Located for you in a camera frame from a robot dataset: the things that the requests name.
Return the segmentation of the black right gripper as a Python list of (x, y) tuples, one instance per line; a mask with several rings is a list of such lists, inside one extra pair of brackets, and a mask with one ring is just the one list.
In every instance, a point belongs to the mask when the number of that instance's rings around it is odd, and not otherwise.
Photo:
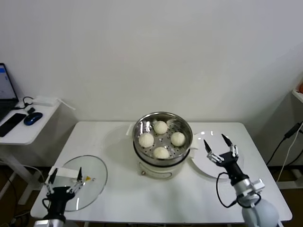
[(224, 134), (222, 134), (222, 137), (227, 146), (230, 148), (230, 152), (217, 155), (212, 152), (210, 146), (208, 145), (206, 140), (204, 140), (205, 149), (207, 151), (207, 158), (214, 163), (219, 163), (219, 166), (223, 167), (226, 170), (231, 184), (237, 184), (240, 181), (249, 179), (249, 176), (244, 174), (240, 169), (239, 165), (237, 164), (239, 158), (237, 146), (234, 145), (231, 140)]

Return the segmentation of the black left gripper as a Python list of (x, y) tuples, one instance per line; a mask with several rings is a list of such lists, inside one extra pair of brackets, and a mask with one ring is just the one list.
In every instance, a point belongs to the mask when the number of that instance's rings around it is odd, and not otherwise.
[(47, 214), (43, 219), (66, 219), (64, 216), (66, 204), (75, 197), (83, 186), (82, 168), (79, 169), (77, 181), (73, 186), (55, 187), (53, 183), (56, 178), (57, 168), (52, 167), (49, 172), (48, 181), (45, 183), (47, 189), (46, 198), (42, 199), (43, 206), (47, 209)]

